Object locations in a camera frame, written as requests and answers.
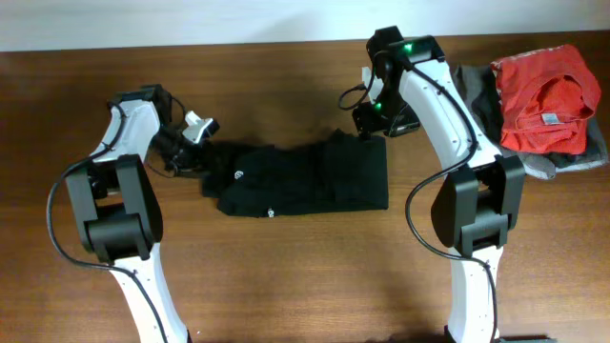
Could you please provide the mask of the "black polo shirt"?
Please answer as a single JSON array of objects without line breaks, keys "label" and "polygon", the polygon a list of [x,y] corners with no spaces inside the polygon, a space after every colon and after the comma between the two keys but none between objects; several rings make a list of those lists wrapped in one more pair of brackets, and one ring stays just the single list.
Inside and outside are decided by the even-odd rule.
[{"label": "black polo shirt", "polygon": [[336,130],[281,149],[221,141],[208,150],[201,195],[229,216],[275,217],[389,208],[386,143]]}]

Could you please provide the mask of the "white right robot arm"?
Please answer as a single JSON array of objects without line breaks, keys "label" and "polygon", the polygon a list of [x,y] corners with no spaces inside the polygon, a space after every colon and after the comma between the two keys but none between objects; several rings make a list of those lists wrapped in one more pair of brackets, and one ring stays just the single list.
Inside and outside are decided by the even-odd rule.
[{"label": "white right robot arm", "polygon": [[451,342],[498,342],[498,265],[516,226],[525,170],[501,154],[461,100],[436,38],[378,29],[366,43],[371,67],[350,109],[361,137],[425,130],[440,171],[409,193],[407,225],[451,264]]}]

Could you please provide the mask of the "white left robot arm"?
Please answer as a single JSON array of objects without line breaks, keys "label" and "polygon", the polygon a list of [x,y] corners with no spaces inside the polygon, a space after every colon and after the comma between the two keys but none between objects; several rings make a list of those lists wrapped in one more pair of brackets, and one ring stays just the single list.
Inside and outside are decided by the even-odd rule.
[{"label": "white left robot arm", "polygon": [[164,276],[162,212],[145,164],[149,150],[156,150],[172,175],[195,174],[219,125],[188,110],[174,122],[177,102],[159,84],[117,93],[100,144],[61,175],[80,242],[96,257],[85,266],[115,278],[142,342],[191,339]]}]

